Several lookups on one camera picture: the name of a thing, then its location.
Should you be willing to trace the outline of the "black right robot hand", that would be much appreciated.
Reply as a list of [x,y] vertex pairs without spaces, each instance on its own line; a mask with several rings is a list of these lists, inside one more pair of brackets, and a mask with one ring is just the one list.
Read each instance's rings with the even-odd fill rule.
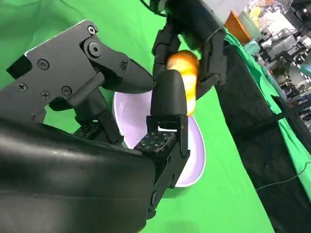
[[[190,156],[180,73],[153,77],[83,20],[25,52],[0,91],[0,230],[137,233]],[[133,148],[101,88],[152,93]]]

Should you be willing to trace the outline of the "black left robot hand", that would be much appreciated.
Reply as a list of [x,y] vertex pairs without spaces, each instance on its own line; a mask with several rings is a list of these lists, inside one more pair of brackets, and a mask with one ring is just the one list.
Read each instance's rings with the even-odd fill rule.
[[180,47],[182,35],[190,50],[201,54],[196,97],[201,98],[213,86],[226,80],[227,57],[224,55],[225,29],[214,12],[202,0],[152,0],[150,10],[164,15],[166,24],[153,45],[153,76],[165,69],[168,58]]

